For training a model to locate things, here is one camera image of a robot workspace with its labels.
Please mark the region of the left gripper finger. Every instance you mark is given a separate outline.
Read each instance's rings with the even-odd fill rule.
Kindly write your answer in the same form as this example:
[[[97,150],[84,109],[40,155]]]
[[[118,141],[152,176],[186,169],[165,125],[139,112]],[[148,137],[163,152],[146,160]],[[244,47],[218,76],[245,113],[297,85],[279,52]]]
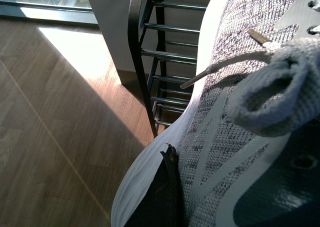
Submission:
[[[184,226],[179,155],[171,144],[160,153],[162,161],[146,194],[125,223],[126,227]]]

